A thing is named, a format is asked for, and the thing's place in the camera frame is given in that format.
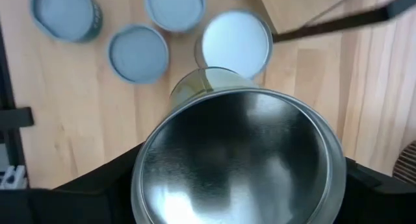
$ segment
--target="tin rim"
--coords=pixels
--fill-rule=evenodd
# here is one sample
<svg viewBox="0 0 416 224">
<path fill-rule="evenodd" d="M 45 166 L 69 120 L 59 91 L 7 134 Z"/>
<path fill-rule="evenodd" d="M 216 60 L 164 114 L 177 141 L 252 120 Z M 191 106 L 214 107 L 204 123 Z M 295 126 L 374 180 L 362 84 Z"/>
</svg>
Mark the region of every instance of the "tin rim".
<svg viewBox="0 0 416 224">
<path fill-rule="evenodd" d="M 206 31 L 209 28 L 209 26 L 211 25 L 211 23 L 216 21 L 219 17 L 223 16 L 224 14 L 229 14 L 231 12 L 242 12 L 242 13 L 246 13 L 246 14 L 250 14 L 250 15 L 254 16 L 254 18 L 257 19 L 260 22 L 260 24 L 263 26 L 263 29 L 265 30 L 265 34 L 266 34 L 266 37 L 267 37 L 267 47 L 268 47 L 268 49 L 267 49 L 267 54 L 266 54 L 264 62 L 263 62 L 263 66 L 259 69 L 259 71 L 254 73 L 254 75 L 252 75 L 251 77 L 246 77 L 248 79 L 254 79 L 255 76 L 262 73 L 266 69 L 266 67 L 267 67 L 267 65 L 270 61 L 270 58 L 272 57 L 272 53 L 273 53 L 272 31 L 270 30 L 270 27 L 267 25 L 267 23 L 258 14 L 254 13 L 252 11 L 245 10 L 245 9 L 240 9 L 240 8 L 236 8 L 236 9 L 233 9 L 233 10 L 228 10 L 226 12 L 222 12 L 222 13 L 218 14 L 217 16 L 215 16 L 214 18 L 212 18 L 208 22 L 207 26 L 203 30 L 200 46 L 201 47 L 203 46 L 203 41 L 204 41 L 204 38 L 205 38 L 205 35 L 206 35 Z M 204 59 L 205 64 L 207 64 L 207 62 L 205 61 L 205 56 L 203 55 L 202 48 L 200 48 L 200 51 L 202 53 L 202 58 Z"/>
<path fill-rule="evenodd" d="M 122 75 L 119 72 L 118 68 L 115 66 L 114 62 L 112 61 L 112 57 L 113 57 L 113 54 L 112 54 L 112 45 L 116 41 L 117 37 L 119 37 L 120 35 L 128 32 L 128 31 L 137 30 L 137 29 L 146 29 L 146 30 L 149 30 L 149 31 L 155 33 L 157 35 L 157 37 L 161 40 L 161 42 L 163 44 L 164 52 L 166 54 L 165 59 L 164 59 L 164 62 L 163 62 L 163 69 L 162 69 L 161 75 L 158 76 L 158 77 L 154 77 L 153 79 L 148 80 L 148 81 L 142 81 L 142 80 L 134 81 L 132 79 L 127 78 L 126 76 Z M 158 32 L 156 29 L 154 29 L 154 28 L 152 28 L 150 26 L 144 25 L 144 24 L 131 24 L 131 25 L 128 25 L 128 26 L 122 28 L 121 30 L 119 30 L 118 32 L 116 32 L 111 37 L 110 42 L 109 42 L 109 45 L 107 46 L 107 58 L 108 58 L 108 61 L 109 61 L 109 64 L 110 64 L 112 70 L 123 81 L 128 82 L 130 84 L 148 84 L 148 83 L 151 83 L 151 82 L 154 82 L 154 81 L 160 79 L 161 76 L 163 76 L 164 72 L 167 70 L 168 63 L 169 63 L 169 49 L 168 49 L 168 44 L 164 40 L 162 34 L 160 32 Z"/>
<path fill-rule="evenodd" d="M 175 85 L 175 87 L 174 87 L 174 89 L 172 89 L 172 91 L 170 92 L 170 95 L 172 95 L 173 94 L 173 92 L 175 91 L 175 89 L 177 88 L 177 86 L 183 81 L 183 80 L 185 80 L 187 77 L 189 77 L 191 74 L 193 74 L 194 72 L 200 72 L 200 70 L 206 70 L 206 69 L 218 69 L 218 68 L 220 68 L 220 67 L 208 67 L 208 68 L 198 68 L 198 69 L 195 69 L 195 70 L 193 70 L 193 71 L 191 71 L 190 73 L 187 73 L 187 75 L 185 75 L 184 77 L 182 77 L 182 79 L 180 79 L 177 83 L 176 83 L 176 85 Z M 237 74 L 237 72 L 235 72 L 235 71 L 231 71 L 230 69 L 227 69 L 227 68 L 220 68 L 220 69 L 224 69 L 224 70 L 227 70 L 227 71 L 230 71 L 230 72 L 232 72 L 232 73 L 235 73 L 235 74 Z"/>
<path fill-rule="evenodd" d="M 91 19 L 90 26 L 87 28 L 87 30 L 84 33 L 80 34 L 76 38 L 59 37 L 56 34 L 54 34 L 50 29 L 48 29 L 48 27 L 46 27 L 38 17 L 36 17 L 35 8 L 36 8 L 36 5 L 37 5 L 37 0 L 29 0 L 29 1 L 30 1 L 29 6 L 30 6 L 31 17 L 32 17 L 33 21 L 35 22 L 36 26 L 38 28 L 40 28 L 40 30 L 42 32 L 46 33 L 48 36 L 50 36 L 52 38 L 62 40 L 64 42 L 82 41 L 84 39 L 84 36 L 86 36 L 90 32 L 90 30 L 91 30 L 91 28 L 94 24 L 94 15 L 95 15 L 94 14 L 94 7 L 93 7 L 94 3 L 93 3 L 92 0 L 87 0 L 87 2 L 88 2 L 88 17 Z"/>
<path fill-rule="evenodd" d="M 221 95 L 233 94 L 233 93 L 241 93 L 241 92 L 252 92 L 252 93 L 261 93 L 265 95 L 270 95 L 272 97 L 276 97 L 287 104 L 297 108 L 315 127 L 316 131 L 319 133 L 320 137 L 322 138 L 325 153 L 326 153 L 326 163 L 327 163 L 327 170 L 326 170 L 326 185 L 324 191 L 322 192 L 320 201 L 316 205 L 315 209 L 312 211 L 309 219 L 307 220 L 308 223 L 330 223 L 335 220 L 339 209 L 341 208 L 341 204 L 343 202 L 344 194 L 345 194 L 345 186 L 346 186 L 346 162 L 345 158 L 342 153 L 341 144 L 339 140 L 334 135 L 333 131 L 328 125 L 328 122 L 324 120 L 324 118 L 319 115 L 316 111 L 312 108 L 307 106 L 305 103 L 291 97 L 285 95 L 283 93 L 275 92 L 272 90 L 260 89 L 260 88 L 237 88 L 233 90 L 222 90 L 219 92 L 208 93 L 207 95 L 187 102 L 185 105 L 175 109 L 173 112 L 169 113 L 167 117 L 165 117 L 152 131 L 149 135 L 147 140 L 144 142 L 144 145 L 140 149 L 135 165 L 133 167 L 133 176 L 131 181 L 131 204 L 133 207 L 133 215 L 137 220 L 147 220 L 150 223 L 153 223 L 151 220 L 151 216 L 148 210 L 148 206 L 144 200 L 144 194 L 142 189 L 142 168 L 144 165 L 145 157 L 147 155 L 147 151 L 150 148 L 151 143 L 154 141 L 156 135 L 159 131 L 163 128 L 163 126 L 169 122 L 171 119 L 185 111 L 187 108 L 197 105 L 203 101 L 206 101 L 211 98 L 215 98 Z M 325 129 L 321 129 L 317 126 L 317 121 L 321 120 L 327 128 L 330 129 L 330 135 L 328 133 L 324 134 L 323 131 Z M 335 144 L 328 144 L 326 140 L 327 137 L 335 137 L 336 143 Z"/>
<path fill-rule="evenodd" d="M 170 31 L 170 32 L 186 32 L 186 31 L 189 31 L 189 30 L 193 29 L 195 26 L 197 26 L 197 24 L 202 20 L 203 16 L 205 15 L 206 8 L 207 8 L 206 7 L 207 0 L 200 0 L 200 1 L 201 1 L 202 10 L 201 10 L 200 14 L 198 15 L 198 17 L 196 18 L 195 22 L 190 23 L 189 26 L 187 26 L 187 27 L 178 28 L 178 29 L 171 29 L 169 26 L 166 26 L 163 23 L 157 21 L 155 15 L 153 14 L 152 7 L 150 7 L 150 1 L 149 0 L 144 0 L 144 4 L 145 4 L 146 11 L 148 12 L 151 20 L 153 22 L 155 22 L 157 26 L 159 26 L 160 28 L 162 28 L 166 31 Z"/>
</svg>

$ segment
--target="cylindrical container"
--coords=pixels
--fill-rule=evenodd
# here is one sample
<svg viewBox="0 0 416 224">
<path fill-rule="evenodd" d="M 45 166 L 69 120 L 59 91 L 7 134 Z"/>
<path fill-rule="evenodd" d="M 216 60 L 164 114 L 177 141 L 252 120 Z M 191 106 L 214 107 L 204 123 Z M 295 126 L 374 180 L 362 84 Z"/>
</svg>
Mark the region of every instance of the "cylindrical container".
<svg viewBox="0 0 416 224">
<path fill-rule="evenodd" d="M 266 68 L 272 50 L 272 33 L 264 20 L 247 10 L 231 10 L 210 21 L 194 54 L 200 68 L 227 68 L 252 79 Z"/>
<path fill-rule="evenodd" d="M 145 0 L 150 18 L 162 29 L 187 32 L 205 14 L 207 0 Z"/>
<path fill-rule="evenodd" d="M 133 172 L 143 223 L 332 223 L 346 182 L 328 123 L 299 100 L 223 68 L 193 71 Z"/>
<path fill-rule="evenodd" d="M 123 81 L 151 84 L 160 79 L 169 64 L 169 50 L 162 35 L 146 25 L 128 25 L 109 43 L 111 68 Z"/>
<path fill-rule="evenodd" d="M 30 9 L 42 32 L 65 42 L 92 40 L 103 24 L 103 14 L 94 0 L 30 0 Z"/>
</svg>

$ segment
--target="blue tin lid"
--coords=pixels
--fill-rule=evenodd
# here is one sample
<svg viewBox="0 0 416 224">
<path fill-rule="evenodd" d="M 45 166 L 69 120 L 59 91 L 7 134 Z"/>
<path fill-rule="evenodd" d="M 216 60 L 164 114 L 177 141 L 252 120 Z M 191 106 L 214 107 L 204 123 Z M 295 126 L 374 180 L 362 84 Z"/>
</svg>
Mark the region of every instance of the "blue tin lid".
<svg viewBox="0 0 416 224">
<path fill-rule="evenodd" d="M 186 32 L 205 14 L 206 0 L 145 0 L 150 18 L 162 29 Z"/>
<path fill-rule="evenodd" d="M 150 84 L 168 67 L 168 46 L 162 35 L 145 25 L 128 25 L 111 39 L 108 56 L 114 72 L 132 84 Z"/>
<path fill-rule="evenodd" d="M 36 25 L 60 40 L 85 41 L 101 28 L 101 10 L 93 0 L 31 0 L 30 8 Z"/>
</svg>

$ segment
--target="white object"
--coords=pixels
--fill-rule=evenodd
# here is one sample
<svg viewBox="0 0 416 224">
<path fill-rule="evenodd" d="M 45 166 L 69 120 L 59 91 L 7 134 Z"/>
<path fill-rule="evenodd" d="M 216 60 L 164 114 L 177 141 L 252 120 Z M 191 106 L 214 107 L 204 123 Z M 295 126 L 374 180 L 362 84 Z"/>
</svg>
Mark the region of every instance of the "white object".
<svg viewBox="0 0 416 224">
<path fill-rule="evenodd" d="M 208 67 L 227 68 L 248 79 L 267 65 L 271 52 L 270 29 L 247 11 L 220 14 L 202 37 L 202 54 Z"/>
<path fill-rule="evenodd" d="M 0 180 L 0 190 L 25 189 L 27 187 L 25 174 L 25 166 L 17 166 L 16 168 L 9 166 Z"/>
</svg>

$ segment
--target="wooden board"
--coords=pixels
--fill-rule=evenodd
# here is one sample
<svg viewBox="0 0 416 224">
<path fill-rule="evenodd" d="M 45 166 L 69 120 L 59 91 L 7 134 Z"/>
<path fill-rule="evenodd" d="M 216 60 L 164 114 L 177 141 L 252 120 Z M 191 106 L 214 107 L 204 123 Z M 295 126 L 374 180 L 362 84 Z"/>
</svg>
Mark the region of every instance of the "wooden board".
<svg viewBox="0 0 416 224">
<path fill-rule="evenodd" d="M 278 31 L 338 1 L 263 0 Z M 325 18 L 386 1 L 349 0 Z M 265 86 L 311 105 L 342 139 L 346 156 L 390 175 L 416 137 L 415 29 L 413 9 L 382 25 L 277 44 Z"/>
<path fill-rule="evenodd" d="M 194 44 L 204 25 L 232 8 L 262 11 L 258 0 L 207 0 L 203 23 L 190 34 L 165 34 L 170 68 L 152 85 L 122 82 L 110 70 L 106 49 L 128 23 L 149 23 L 143 0 L 97 0 L 104 26 L 88 44 L 42 34 L 29 0 L 0 0 L 0 20 L 17 106 L 31 106 L 36 125 L 21 130 L 29 178 L 52 188 L 85 174 L 143 142 L 166 114 L 176 82 L 196 69 Z"/>
</svg>

